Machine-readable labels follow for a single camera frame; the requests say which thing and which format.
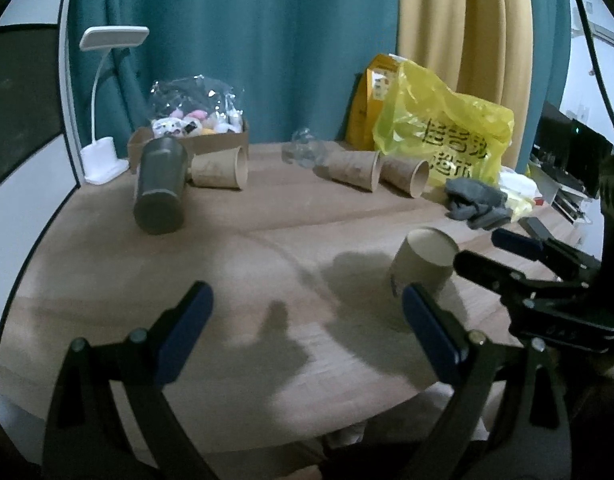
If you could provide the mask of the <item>white desk lamp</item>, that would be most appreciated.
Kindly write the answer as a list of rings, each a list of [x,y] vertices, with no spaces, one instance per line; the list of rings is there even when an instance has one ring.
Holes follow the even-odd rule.
[[[124,174],[129,162],[117,153],[119,113],[124,106],[124,74],[131,68],[131,55],[150,35],[150,29],[139,25],[98,25],[88,27],[79,40],[79,51],[98,53],[98,67],[90,92],[90,140],[80,150],[84,180],[104,185]]]

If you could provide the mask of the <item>dark metal tumbler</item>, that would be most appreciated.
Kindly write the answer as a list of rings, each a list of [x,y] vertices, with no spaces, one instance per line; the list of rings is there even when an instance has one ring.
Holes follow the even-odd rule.
[[[188,164],[187,150],[173,136],[162,136],[145,145],[133,203],[133,218],[145,233],[162,235],[181,228]]]

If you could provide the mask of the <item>grey knit gloves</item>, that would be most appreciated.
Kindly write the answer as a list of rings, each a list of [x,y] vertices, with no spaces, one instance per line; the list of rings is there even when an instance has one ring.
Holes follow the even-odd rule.
[[[498,188],[475,179],[457,178],[447,180],[444,191],[447,217],[466,222],[472,230],[491,231],[511,222],[508,195]]]

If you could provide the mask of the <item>yellow curtain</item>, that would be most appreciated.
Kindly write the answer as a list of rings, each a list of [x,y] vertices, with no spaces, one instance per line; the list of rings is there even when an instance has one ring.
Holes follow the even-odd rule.
[[[531,0],[399,0],[397,54],[520,117],[532,79]]]

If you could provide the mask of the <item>sticker paper cup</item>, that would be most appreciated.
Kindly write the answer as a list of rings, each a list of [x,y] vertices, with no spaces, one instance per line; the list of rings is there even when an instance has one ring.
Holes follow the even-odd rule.
[[[399,246],[387,272],[391,295],[399,299],[405,288],[421,284],[431,295],[440,292],[453,272],[457,243],[445,232],[434,228],[410,231]]]

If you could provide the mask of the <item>white papers pile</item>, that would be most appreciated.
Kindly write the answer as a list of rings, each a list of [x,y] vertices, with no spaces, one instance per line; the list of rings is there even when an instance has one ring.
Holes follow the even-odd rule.
[[[511,221],[529,216],[534,207],[544,202],[534,180],[502,166],[498,176],[498,188],[507,195],[506,208],[511,210]]]

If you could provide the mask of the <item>plain paper cup far left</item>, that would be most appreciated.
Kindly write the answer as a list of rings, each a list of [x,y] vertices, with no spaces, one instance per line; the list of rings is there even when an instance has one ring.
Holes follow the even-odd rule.
[[[244,148],[195,155],[190,166],[191,182],[199,188],[244,190],[249,176]]]

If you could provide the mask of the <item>teal curtain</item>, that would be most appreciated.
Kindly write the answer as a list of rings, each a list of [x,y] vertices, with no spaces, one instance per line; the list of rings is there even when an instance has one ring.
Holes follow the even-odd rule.
[[[285,142],[308,128],[322,140],[344,136],[359,75],[374,55],[396,48],[398,0],[70,0],[69,61],[82,142],[98,53],[79,51],[90,26],[139,25],[150,35],[124,74],[127,114],[116,146],[150,120],[155,81],[195,75],[240,92],[254,143]]]

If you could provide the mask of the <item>black phone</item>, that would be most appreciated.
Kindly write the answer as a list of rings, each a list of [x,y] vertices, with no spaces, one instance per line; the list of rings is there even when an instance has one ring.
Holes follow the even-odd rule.
[[[552,234],[536,217],[523,217],[519,220],[520,227],[534,240],[551,240]]]

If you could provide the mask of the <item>orange cardboard box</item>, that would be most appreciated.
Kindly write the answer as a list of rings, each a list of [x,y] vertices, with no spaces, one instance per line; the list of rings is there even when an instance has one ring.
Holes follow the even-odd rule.
[[[372,151],[373,125],[396,77],[398,66],[406,61],[396,54],[377,54],[360,75],[351,100],[345,142],[354,150]]]

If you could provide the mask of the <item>clear plastic cup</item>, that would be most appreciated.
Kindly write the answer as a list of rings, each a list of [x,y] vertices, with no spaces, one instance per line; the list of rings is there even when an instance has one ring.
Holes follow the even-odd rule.
[[[306,169],[322,166],[327,157],[324,143],[308,128],[293,132],[289,143],[283,145],[281,158],[287,164],[296,164]]]

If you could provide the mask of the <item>yellow plastic shopping bag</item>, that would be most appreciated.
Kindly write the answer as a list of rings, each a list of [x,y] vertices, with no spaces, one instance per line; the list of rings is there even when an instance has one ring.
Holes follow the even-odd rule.
[[[512,110],[452,91],[433,70],[407,60],[398,65],[372,135],[385,155],[425,159],[433,185],[457,178],[494,185],[513,128]]]

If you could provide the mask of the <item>paper cup rightmost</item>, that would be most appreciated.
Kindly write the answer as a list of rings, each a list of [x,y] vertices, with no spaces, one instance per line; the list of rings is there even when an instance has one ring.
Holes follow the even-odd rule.
[[[425,159],[385,156],[381,179],[409,197],[418,198],[429,180],[429,163]]]

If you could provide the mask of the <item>cardboard box of toys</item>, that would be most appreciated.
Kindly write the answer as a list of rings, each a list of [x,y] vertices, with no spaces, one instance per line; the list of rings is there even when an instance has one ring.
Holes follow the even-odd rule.
[[[150,127],[140,127],[127,143],[129,169],[132,174],[136,173],[140,165],[142,151],[144,146],[154,140],[154,133]],[[184,136],[178,138],[178,141],[185,147],[191,156],[223,150],[231,150],[231,148],[244,148],[245,152],[249,151],[249,125],[244,122],[243,131],[241,133],[213,133],[202,134],[201,136]]]

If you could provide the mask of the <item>paper cup centre right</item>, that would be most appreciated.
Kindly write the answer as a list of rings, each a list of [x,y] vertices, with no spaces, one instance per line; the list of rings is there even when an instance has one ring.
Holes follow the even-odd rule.
[[[327,159],[332,180],[374,192],[380,181],[382,155],[376,151],[336,151]]]

